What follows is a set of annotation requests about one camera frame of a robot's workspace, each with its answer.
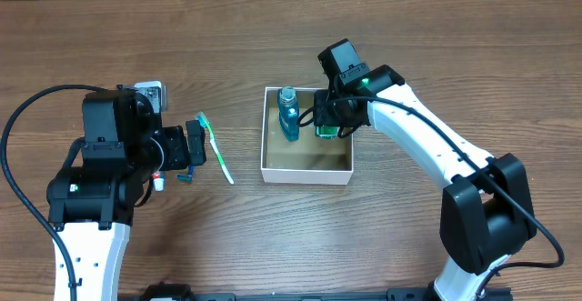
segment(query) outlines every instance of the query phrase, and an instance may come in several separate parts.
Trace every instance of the green toothbrush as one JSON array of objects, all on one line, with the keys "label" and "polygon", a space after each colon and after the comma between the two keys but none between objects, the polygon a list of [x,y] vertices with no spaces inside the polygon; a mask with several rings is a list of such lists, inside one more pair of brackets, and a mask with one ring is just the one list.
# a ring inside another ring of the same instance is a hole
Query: green toothbrush
[{"label": "green toothbrush", "polygon": [[212,127],[210,127],[210,122],[208,121],[208,118],[206,118],[204,113],[201,111],[196,114],[196,119],[200,121],[200,125],[202,127],[208,128],[208,134],[210,134],[210,145],[212,146],[212,149],[215,150],[216,157],[218,157],[218,162],[220,162],[220,167],[222,168],[222,172],[225,173],[228,183],[230,183],[230,185],[233,185],[235,181],[233,180],[233,177],[230,175],[230,172],[226,167],[225,160],[222,159],[222,156],[218,151],[218,146],[216,146],[215,134],[212,132]]}]

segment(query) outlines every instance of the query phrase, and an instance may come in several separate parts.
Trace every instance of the wooden table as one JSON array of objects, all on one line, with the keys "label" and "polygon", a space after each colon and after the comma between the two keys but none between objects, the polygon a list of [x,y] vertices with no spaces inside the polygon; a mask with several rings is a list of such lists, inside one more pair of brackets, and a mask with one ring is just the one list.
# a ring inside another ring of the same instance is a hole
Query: wooden table
[{"label": "wooden table", "polygon": [[[120,293],[160,280],[196,292],[381,291],[425,286],[447,253],[440,195],[372,129],[356,134],[348,186],[266,185],[259,170],[265,86],[325,87],[317,54],[349,37],[393,66],[461,135],[526,165],[536,216],[567,255],[558,270],[512,269],[491,286],[517,300],[574,300],[582,287],[582,0],[104,0],[0,2],[0,123],[51,85],[161,80],[166,125],[204,110],[236,184],[209,151],[192,185],[135,212]],[[22,114],[8,158],[44,213],[45,189],[83,132],[81,92]],[[49,236],[5,182],[0,299],[51,300]],[[555,258],[538,234],[516,260]]]}]

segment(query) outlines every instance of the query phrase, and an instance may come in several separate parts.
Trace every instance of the white box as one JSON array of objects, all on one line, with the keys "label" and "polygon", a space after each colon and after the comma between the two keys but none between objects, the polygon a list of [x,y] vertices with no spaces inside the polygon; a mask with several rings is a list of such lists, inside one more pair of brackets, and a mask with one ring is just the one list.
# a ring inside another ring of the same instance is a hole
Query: white box
[{"label": "white box", "polygon": [[[299,129],[299,140],[289,142],[279,124],[276,94],[265,88],[261,173],[266,183],[347,185],[354,174],[352,136],[331,140],[316,136],[313,124]],[[296,88],[299,113],[313,105],[318,88]]]}]

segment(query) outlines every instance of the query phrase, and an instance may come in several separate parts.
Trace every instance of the teal bottle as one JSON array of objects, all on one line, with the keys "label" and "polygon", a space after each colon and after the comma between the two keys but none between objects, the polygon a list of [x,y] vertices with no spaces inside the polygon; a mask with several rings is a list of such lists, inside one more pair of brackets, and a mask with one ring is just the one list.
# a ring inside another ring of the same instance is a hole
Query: teal bottle
[{"label": "teal bottle", "polygon": [[276,96],[276,102],[279,104],[279,123],[283,134],[293,142],[299,139],[299,103],[297,102],[297,93],[293,87],[283,87],[279,89]]}]

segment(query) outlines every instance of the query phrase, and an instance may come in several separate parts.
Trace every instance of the small bottle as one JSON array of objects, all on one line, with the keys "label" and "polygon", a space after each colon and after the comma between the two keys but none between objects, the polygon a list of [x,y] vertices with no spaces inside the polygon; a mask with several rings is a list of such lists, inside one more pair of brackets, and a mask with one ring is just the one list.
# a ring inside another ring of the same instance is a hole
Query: small bottle
[{"label": "small bottle", "polygon": [[154,173],[154,189],[156,192],[164,191],[164,173],[155,172]]},{"label": "small bottle", "polygon": [[297,93],[293,87],[283,87],[276,96],[276,102],[279,104],[279,123],[283,134],[293,142],[299,139],[299,103],[297,102]]}]

